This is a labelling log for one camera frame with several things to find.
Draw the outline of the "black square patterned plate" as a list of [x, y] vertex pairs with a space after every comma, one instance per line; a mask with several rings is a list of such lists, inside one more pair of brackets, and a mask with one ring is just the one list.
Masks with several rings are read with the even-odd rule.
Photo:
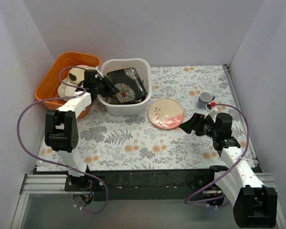
[[134, 67], [108, 72], [106, 77], [119, 90], [115, 97], [120, 103], [127, 104], [145, 99], [147, 91]]

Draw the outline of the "pink bottom plate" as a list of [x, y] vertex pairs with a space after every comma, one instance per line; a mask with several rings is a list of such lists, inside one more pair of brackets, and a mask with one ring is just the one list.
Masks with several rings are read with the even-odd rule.
[[153, 102], [147, 111], [151, 123], [160, 129], [174, 129], [183, 123], [185, 111], [175, 100], [162, 98]]

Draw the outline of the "square floral ceramic plate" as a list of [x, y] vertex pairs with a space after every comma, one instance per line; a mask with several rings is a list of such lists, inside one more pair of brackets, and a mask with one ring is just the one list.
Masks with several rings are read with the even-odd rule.
[[105, 102], [108, 104], [116, 104], [116, 105], [121, 105], [121, 104], [138, 104], [142, 102], [142, 99], [138, 100], [133, 100], [133, 101], [128, 101], [128, 102], [120, 102], [115, 96], [112, 97], [106, 97]]

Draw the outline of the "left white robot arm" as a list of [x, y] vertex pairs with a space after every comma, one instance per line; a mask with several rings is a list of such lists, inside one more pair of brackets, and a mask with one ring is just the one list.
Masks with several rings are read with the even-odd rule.
[[86, 69], [84, 80], [74, 88], [74, 95], [63, 106], [46, 113], [45, 144], [63, 159], [68, 175], [77, 177], [75, 185], [86, 191], [91, 187], [92, 179], [85, 175], [88, 167], [76, 149], [79, 142], [77, 118], [98, 95], [110, 96], [119, 89], [99, 70]]

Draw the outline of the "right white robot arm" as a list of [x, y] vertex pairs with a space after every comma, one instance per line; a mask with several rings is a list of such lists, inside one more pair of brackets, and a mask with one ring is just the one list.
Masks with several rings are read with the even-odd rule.
[[208, 136], [213, 147], [227, 166], [226, 171], [216, 170], [206, 177], [206, 185], [194, 192], [194, 196], [207, 188], [220, 188], [233, 205], [233, 216], [240, 228], [274, 228], [276, 226], [277, 192], [267, 187], [253, 172], [232, 136], [233, 118], [227, 113], [210, 115], [195, 113], [179, 127], [196, 136]]

